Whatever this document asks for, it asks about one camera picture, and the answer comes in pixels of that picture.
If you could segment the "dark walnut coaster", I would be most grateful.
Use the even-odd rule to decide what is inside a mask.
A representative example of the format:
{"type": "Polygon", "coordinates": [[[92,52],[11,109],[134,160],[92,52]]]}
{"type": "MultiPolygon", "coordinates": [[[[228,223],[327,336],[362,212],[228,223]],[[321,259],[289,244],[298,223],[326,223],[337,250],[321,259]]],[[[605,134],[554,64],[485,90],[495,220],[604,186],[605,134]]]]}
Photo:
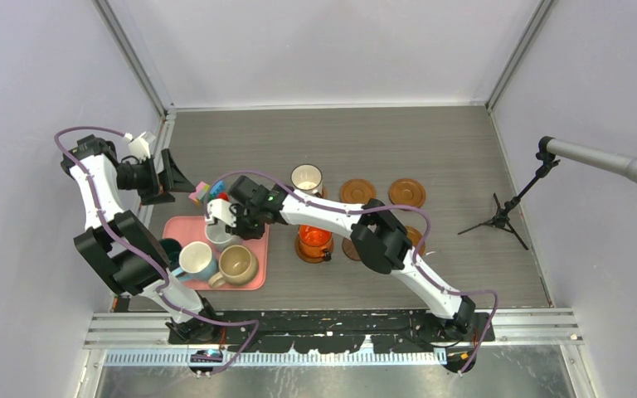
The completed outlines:
{"type": "Polygon", "coordinates": [[[356,246],[348,238],[344,238],[342,242],[343,253],[353,261],[360,261],[360,254],[357,252],[356,246]]]}

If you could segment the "grey cup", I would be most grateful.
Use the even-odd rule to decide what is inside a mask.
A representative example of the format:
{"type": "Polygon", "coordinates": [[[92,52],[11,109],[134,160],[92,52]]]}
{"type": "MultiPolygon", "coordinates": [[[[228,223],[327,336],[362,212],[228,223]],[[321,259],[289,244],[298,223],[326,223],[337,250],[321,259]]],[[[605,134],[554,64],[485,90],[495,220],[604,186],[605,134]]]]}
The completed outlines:
{"type": "Polygon", "coordinates": [[[323,187],[323,173],[313,164],[300,164],[296,166],[290,174],[291,184],[314,197],[321,197],[323,187]]]}

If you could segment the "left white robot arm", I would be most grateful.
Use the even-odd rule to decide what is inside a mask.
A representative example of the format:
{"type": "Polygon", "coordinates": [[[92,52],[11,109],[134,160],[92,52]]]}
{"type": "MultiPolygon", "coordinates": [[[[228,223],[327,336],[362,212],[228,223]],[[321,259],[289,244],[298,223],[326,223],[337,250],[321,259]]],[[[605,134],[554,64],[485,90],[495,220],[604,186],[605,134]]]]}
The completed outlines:
{"type": "Polygon", "coordinates": [[[63,152],[61,167],[76,181],[85,205],[85,230],[75,237],[75,248],[113,293],[141,295],[164,308],[172,337],[214,342],[221,321],[213,307],[173,275],[160,240],[119,198],[121,191],[135,191],[144,206],[163,204],[173,202],[174,193],[194,192],[195,187],[167,149],[160,153],[162,170],[156,169],[152,134],[122,137],[133,163],[120,161],[114,143],[93,134],[63,152]]]}

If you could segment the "pink plastic tray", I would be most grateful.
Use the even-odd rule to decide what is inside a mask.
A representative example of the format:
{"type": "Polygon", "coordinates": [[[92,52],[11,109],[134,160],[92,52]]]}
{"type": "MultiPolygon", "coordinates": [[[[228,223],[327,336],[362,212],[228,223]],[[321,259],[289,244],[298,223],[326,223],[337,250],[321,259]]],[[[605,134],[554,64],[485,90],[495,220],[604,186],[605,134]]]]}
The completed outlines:
{"type": "MultiPolygon", "coordinates": [[[[203,241],[211,244],[205,233],[206,222],[203,216],[175,216],[170,218],[163,229],[163,238],[174,239],[181,246],[186,246],[193,241],[203,241]]],[[[265,227],[265,233],[259,240],[243,240],[242,244],[248,248],[259,260],[257,275],[248,284],[233,286],[223,284],[219,291],[253,291],[260,289],[265,284],[267,275],[267,261],[270,241],[270,227],[265,227]]]]}

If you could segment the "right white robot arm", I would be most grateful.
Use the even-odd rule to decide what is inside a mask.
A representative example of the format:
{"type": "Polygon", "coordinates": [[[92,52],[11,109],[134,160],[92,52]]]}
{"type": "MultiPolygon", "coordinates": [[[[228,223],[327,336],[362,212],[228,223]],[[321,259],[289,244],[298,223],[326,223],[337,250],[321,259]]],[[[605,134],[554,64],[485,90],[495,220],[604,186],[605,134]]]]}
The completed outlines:
{"type": "Polygon", "coordinates": [[[407,229],[391,206],[377,199],[366,204],[346,204],[311,196],[281,183],[264,187],[247,176],[231,185],[229,201],[207,204],[207,219],[224,224],[226,231],[244,240],[256,240],[271,224],[312,226],[349,239],[362,263],[378,274],[400,280],[440,320],[451,340],[461,340],[474,327],[475,304],[447,284],[412,243],[407,229]]]}

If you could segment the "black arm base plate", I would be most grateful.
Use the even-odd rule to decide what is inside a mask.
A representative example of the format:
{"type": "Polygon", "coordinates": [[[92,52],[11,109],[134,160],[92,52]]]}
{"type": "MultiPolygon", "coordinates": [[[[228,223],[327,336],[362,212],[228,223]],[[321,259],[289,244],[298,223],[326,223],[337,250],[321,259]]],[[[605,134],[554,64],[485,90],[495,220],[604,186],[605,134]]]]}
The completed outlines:
{"type": "Polygon", "coordinates": [[[181,333],[168,320],[171,344],[221,344],[237,352],[250,338],[253,330],[247,321],[257,320],[259,329],[250,338],[244,352],[287,353],[294,350],[308,354],[357,352],[370,343],[379,354],[430,352],[435,347],[455,343],[472,344],[484,335],[486,342],[494,340],[494,331],[484,331],[489,319],[486,313],[476,313],[465,334],[446,327],[446,321],[424,309],[392,310],[309,310],[309,311],[225,311],[216,314],[225,323],[243,323],[237,327],[219,327],[194,321],[196,331],[184,327],[181,333]]]}

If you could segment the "orange cup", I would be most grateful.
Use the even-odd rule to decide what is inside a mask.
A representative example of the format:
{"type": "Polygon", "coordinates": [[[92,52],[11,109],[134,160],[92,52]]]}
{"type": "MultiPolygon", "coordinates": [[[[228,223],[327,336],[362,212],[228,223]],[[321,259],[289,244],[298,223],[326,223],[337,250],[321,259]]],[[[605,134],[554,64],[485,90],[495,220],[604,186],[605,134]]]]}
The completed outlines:
{"type": "Polygon", "coordinates": [[[314,226],[301,225],[297,240],[303,241],[306,245],[321,246],[326,245],[330,240],[333,241],[333,234],[314,226]]]}

